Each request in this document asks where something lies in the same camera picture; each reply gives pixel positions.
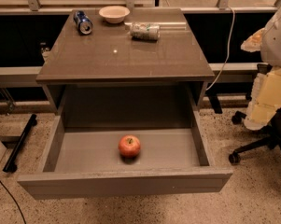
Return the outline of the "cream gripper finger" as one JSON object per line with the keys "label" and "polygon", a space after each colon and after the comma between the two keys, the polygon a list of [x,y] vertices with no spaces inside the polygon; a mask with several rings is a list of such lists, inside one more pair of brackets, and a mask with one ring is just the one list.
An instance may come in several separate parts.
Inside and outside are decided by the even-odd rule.
{"label": "cream gripper finger", "polygon": [[281,108],[281,68],[273,68],[267,74],[258,73],[246,110],[245,126],[249,130],[260,130],[269,123],[279,108]]}
{"label": "cream gripper finger", "polygon": [[262,44],[262,35],[265,29],[261,28],[253,35],[251,35],[247,40],[245,40],[241,45],[241,50],[247,52],[256,52],[260,51]]}

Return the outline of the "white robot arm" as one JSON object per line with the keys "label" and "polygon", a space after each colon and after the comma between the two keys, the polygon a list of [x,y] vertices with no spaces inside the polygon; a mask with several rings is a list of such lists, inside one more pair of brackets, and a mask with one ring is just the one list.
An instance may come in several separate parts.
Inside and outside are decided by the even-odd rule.
{"label": "white robot arm", "polygon": [[281,108],[281,7],[264,28],[251,35],[241,49],[260,52],[264,63],[272,69],[266,74],[256,75],[244,124],[249,130],[266,126],[276,111]]}

